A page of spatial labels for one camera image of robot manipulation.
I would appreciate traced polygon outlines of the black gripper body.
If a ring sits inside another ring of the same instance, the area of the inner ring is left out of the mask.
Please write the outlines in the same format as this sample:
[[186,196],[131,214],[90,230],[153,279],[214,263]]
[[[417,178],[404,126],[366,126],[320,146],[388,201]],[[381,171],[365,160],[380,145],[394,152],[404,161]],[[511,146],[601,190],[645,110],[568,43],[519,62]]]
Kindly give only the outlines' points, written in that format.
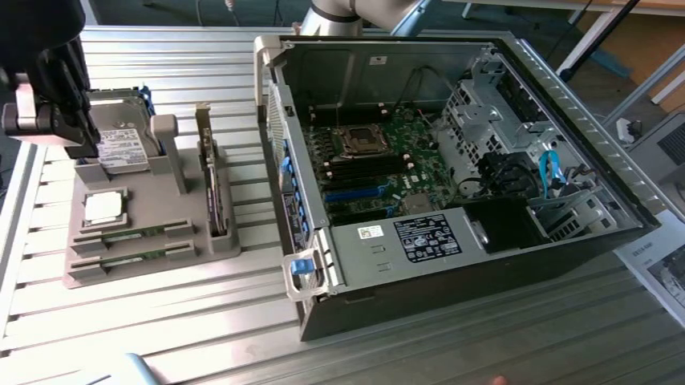
[[25,71],[39,53],[77,39],[85,23],[81,1],[2,1],[2,68]]

